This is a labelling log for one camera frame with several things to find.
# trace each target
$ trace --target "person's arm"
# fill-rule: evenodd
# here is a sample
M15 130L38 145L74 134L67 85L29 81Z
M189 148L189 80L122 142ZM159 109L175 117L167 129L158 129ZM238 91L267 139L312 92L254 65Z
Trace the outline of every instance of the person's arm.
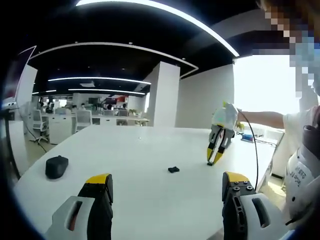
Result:
M251 124L266 125L275 129L284 129L284 116L281 113L273 111L261 111L261 112L242 112ZM239 122L247 122L244 116L238 113Z

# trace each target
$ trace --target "black mouse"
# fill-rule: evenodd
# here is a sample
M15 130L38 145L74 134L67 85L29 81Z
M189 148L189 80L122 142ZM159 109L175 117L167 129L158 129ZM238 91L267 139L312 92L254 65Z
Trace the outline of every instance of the black mouse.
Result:
M61 178L69 164L68 158L56 156L45 162L45 175L48 179Z

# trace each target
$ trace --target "office chair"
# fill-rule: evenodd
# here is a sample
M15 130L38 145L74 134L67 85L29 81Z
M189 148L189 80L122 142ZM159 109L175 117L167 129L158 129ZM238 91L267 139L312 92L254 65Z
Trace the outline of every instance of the office chair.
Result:
M75 132L92 125L92 112L90 110L78 110L75 113Z
M42 114L40 110L33 110L33 125L32 128L36 131L40 132L40 136L37 137L34 142L40 143L41 140L45 140L48 142L48 139L43 136L48 129L47 123L42 120Z
M114 115L114 111L112 111L112 110L104 110L103 111L103 115L104 116L113 116Z
M128 117L128 110L126 109L119 109L119 117Z

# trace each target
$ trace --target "window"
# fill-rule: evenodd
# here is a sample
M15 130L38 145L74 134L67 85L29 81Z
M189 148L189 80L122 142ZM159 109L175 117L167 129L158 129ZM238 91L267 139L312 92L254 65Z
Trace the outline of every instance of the window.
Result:
M59 106L63 108L67 105L67 99L59 99Z
M296 70L288 55L253 55L235 60L234 104L247 112L299 112Z
M148 92L145 96L145 104L144 104L144 112L146 113L149 108L149 102L150 102L150 92Z

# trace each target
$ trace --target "face mask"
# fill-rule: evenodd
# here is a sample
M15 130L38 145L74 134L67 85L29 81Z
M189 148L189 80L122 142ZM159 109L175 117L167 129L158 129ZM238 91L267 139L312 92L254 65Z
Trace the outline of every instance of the face mask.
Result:
M290 62L292 67L302 68L303 79L313 82L309 85L320 96L320 44L315 43L312 33L302 31L301 42L295 43Z

